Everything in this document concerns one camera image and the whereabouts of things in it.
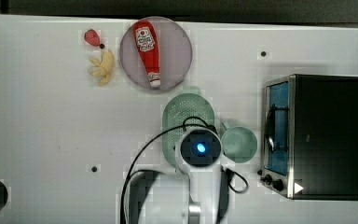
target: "table surface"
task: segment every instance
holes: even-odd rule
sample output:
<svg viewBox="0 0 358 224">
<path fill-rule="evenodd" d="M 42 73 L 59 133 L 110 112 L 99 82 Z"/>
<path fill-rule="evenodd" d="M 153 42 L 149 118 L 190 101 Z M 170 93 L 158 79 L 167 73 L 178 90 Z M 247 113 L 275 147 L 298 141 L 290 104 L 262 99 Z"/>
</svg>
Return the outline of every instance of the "table surface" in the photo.
<svg viewBox="0 0 358 224">
<path fill-rule="evenodd" d="M 230 192 L 223 223 L 358 223 L 358 202 L 286 200 L 256 174 L 263 83 L 293 73 L 358 76 L 358 29 L 179 22 L 192 65 L 177 88 L 155 92 L 119 66 L 121 37 L 134 22 L 0 15 L 0 179 L 10 194 L 0 223 L 117 223 L 131 160 L 189 85 L 201 88 L 219 119 L 239 120 L 258 139 L 253 159 L 230 164 L 250 189 Z M 100 55 L 83 41 L 90 28 L 117 58 L 104 87 L 87 73 L 88 58 Z M 172 170 L 160 145 L 139 164 Z"/>
</svg>

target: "black cable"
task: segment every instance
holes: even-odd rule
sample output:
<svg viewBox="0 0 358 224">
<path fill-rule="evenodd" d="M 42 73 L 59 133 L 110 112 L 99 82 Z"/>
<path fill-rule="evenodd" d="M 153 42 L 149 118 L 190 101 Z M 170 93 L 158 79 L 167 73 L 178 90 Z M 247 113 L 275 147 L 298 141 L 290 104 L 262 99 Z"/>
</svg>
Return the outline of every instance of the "black cable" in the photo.
<svg viewBox="0 0 358 224">
<path fill-rule="evenodd" d="M 200 125 L 200 124 L 185 124 L 185 125 L 179 125 L 179 126 L 176 126 L 176 127 L 173 127 L 173 128 L 170 128 L 162 133 L 159 133 L 157 136 L 155 136 L 152 140 L 150 140 L 149 142 L 146 143 L 146 145 L 138 152 L 138 154 L 136 155 L 135 159 L 133 160 L 131 166 L 130 166 L 130 169 L 127 173 L 127 176 L 126 176 L 126 180 L 124 182 L 124 186 L 123 186 L 123 190 L 121 192 L 121 199 L 120 199 L 120 223 L 121 224 L 126 224 L 126 218 L 125 218 L 125 214 L 124 214 L 124 196 L 125 196 L 125 193 L 126 193 L 126 189 L 127 189 L 127 186 L 129 185 L 130 183 L 130 180 L 131 180 L 131 171 L 132 171 L 132 168 L 133 166 L 135 165 L 135 162 L 138 160 L 138 158 L 141 156 L 142 152 L 145 151 L 145 149 L 151 144 L 153 143 L 156 139 L 158 139 L 159 137 L 161 137 L 163 134 L 166 134 L 166 133 L 169 133 L 173 130 L 176 130 L 176 129 L 180 129 L 180 128 L 184 128 L 184 127 L 188 127 L 188 126 L 197 126 L 197 127 L 202 127 L 202 128 L 205 128 L 205 126 L 203 125 Z"/>
<path fill-rule="evenodd" d="M 249 188 L 249 183 L 248 183 L 248 181 L 245 179 L 245 177 L 243 177 L 243 175 L 240 175 L 240 174 L 238 174 L 237 172 L 232 171 L 232 170 L 230 170 L 230 169 L 226 169 L 226 174 L 227 174 L 227 178 L 228 178 L 228 186 L 229 186 L 229 188 L 230 188 L 232 191 L 234 191 L 234 192 L 236 192 L 236 193 L 239 193 L 239 194 L 243 194 L 244 192 L 246 192 L 246 191 L 248 190 L 248 188 Z M 246 184 L 246 188 L 245 188 L 245 189 L 237 190 L 237 189 L 234 189 L 234 187 L 232 187 L 231 181 L 232 181 L 234 175 L 239 176 L 240 179 L 243 180 L 243 182 Z"/>
<path fill-rule="evenodd" d="M 185 133 L 186 132 L 186 121 L 190 120 L 190 119 L 197 119 L 197 120 L 200 120 L 204 125 L 205 127 L 208 127 L 208 123 L 202 119 L 202 118 L 199 118 L 199 117 L 196 117 L 196 116 L 191 116 L 191 117 L 188 117 L 186 118 L 183 123 L 182 123 L 182 126 L 183 126 L 183 132 Z"/>
</svg>

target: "strawberry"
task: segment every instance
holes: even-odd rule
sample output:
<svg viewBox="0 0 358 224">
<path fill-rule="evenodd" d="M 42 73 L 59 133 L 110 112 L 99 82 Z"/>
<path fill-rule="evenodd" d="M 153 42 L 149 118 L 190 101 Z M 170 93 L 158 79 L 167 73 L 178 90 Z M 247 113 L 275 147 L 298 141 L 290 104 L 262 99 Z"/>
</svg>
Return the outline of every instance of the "strawberry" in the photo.
<svg viewBox="0 0 358 224">
<path fill-rule="evenodd" d="M 87 43 L 91 44 L 94 47 L 98 47 L 101 44 L 100 37 L 98 37 L 97 32 L 94 30 L 88 30 L 84 34 L 84 40 L 86 40 Z"/>
</svg>

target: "pink plate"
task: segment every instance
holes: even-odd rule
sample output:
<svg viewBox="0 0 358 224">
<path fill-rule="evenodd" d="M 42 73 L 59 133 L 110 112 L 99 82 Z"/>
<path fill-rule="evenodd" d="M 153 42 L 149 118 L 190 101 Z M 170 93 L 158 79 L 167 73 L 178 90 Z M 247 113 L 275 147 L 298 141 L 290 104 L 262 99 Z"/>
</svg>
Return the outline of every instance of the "pink plate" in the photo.
<svg viewBox="0 0 358 224">
<path fill-rule="evenodd" d="M 159 47 L 161 74 L 160 90 L 168 90 L 179 84 L 191 65 L 193 51 L 185 30 L 174 21 L 163 17 L 147 17 L 155 28 Z M 132 34 L 132 27 L 124 34 L 120 46 L 121 66 L 127 76 L 136 84 L 153 90 L 146 76 L 146 70 Z"/>
</svg>

